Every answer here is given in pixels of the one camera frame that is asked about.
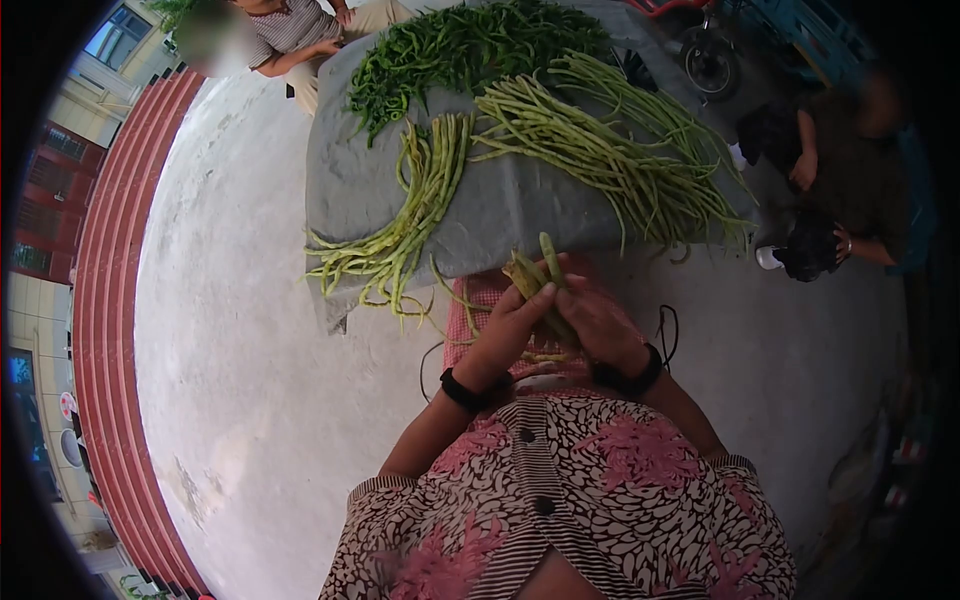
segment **hand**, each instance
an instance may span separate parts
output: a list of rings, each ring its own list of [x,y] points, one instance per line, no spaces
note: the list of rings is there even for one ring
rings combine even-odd
[[[853,238],[850,233],[839,223],[834,222],[838,229],[833,230],[833,235],[840,238],[837,242],[837,264],[847,260],[853,253]]]
[[[340,23],[342,27],[346,27],[350,24],[350,21],[353,20],[353,16],[356,14],[356,12],[356,9],[348,9],[345,6],[340,7],[336,11],[337,22]]]
[[[324,56],[324,55],[330,55],[330,54],[337,54],[337,52],[340,51],[340,46],[342,45],[343,41],[344,41],[343,36],[334,37],[332,39],[324,39],[322,41],[318,41],[317,43],[315,43],[313,46],[311,46],[311,48],[313,48],[314,55],[318,57]]]
[[[603,296],[589,288],[586,277],[565,277],[567,290],[557,292],[557,310],[580,337],[594,360],[607,363],[628,377],[640,375],[650,350],[640,342],[636,326],[621,310],[611,310]]]
[[[805,192],[817,179],[817,153],[807,151],[800,155],[793,171],[790,171],[790,180],[795,182]]]
[[[453,378],[475,394],[487,390],[514,365],[530,341],[534,324],[553,306],[557,286],[547,283],[529,300],[511,285],[493,307],[480,337],[453,368]]]

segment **bracelet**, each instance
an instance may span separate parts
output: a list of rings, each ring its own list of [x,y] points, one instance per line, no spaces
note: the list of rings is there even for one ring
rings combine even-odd
[[[494,393],[509,388],[513,384],[514,377],[510,375],[510,372],[504,371],[503,374],[493,382],[493,385],[480,394],[475,394],[453,378],[453,367],[448,368],[444,371],[444,374],[440,376],[440,388],[444,391],[444,394],[450,396],[451,400],[472,415],[482,413],[490,408],[494,399]]]
[[[617,390],[627,398],[643,396],[647,390],[653,387],[663,371],[663,359],[657,349],[650,344],[644,346],[650,351],[650,361],[641,374],[630,378],[612,365],[596,363],[593,365],[593,383],[611,390]]]

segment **gray tarp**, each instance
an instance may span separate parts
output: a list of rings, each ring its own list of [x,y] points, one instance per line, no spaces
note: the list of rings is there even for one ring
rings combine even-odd
[[[636,12],[634,9],[610,0],[560,3],[598,18],[614,45],[640,54],[660,88],[705,123],[716,125],[701,107],[683,71],[645,31],[649,24],[628,14]],[[398,122],[388,126],[368,149],[366,132],[350,139],[358,120],[343,110],[353,69],[378,39],[368,36],[351,43],[328,60],[319,73],[319,107],[306,154],[306,224],[330,241],[356,239],[383,227],[405,200],[395,173],[399,134],[405,125]],[[438,87],[427,93],[427,105],[430,115],[424,114],[419,104],[411,103],[410,119],[428,126],[431,115],[476,110],[467,94]],[[590,104],[584,109],[597,116],[609,111]],[[638,130],[635,135],[638,139],[645,136]],[[477,145],[473,153],[488,150]],[[751,197],[728,173],[718,172],[715,177],[733,209],[754,220],[756,207]],[[619,224],[603,194],[562,170],[513,154],[468,163],[456,195],[427,240],[420,265],[406,289],[434,282],[427,258],[431,252],[444,276],[464,276],[502,266],[510,258],[513,245],[529,255],[538,254],[541,231],[550,234],[559,252],[616,248],[620,243]],[[319,265],[316,256],[307,256],[308,271]],[[318,319],[330,331],[356,305],[364,282],[359,277],[345,277],[334,293],[324,298],[320,282],[314,277],[307,281]]]

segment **white shoe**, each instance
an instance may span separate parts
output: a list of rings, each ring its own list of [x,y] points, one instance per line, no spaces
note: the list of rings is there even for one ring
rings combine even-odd
[[[740,152],[740,142],[733,144],[732,146],[727,146],[730,150],[730,156],[733,158],[733,166],[736,167],[737,171],[743,171],[747,168],[747,159],[743,156],[743,153]]]
[[[763,246],[756,249],[756,264],[760,265],[760,268],[767,271],[773,271],[774,269],[782,269],[783,263],[778,261],[774,257],[774,250],[776,246]]]

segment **striped shirt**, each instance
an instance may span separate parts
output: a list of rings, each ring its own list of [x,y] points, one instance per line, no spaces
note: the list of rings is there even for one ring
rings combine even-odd
[[[750,461],[700,458],[642,404],[559,390],[476,420],[420,479],[360,484],[320,599],[514,598],[556,574],[538,570],[550,548],[610,600],[796,586]]]
[[[317,0],[282,0],[276,11],[249,17],[256,32],[250,69],[263,65],[274,53],[295,52],[343,33],[337,19],[324,12]]]

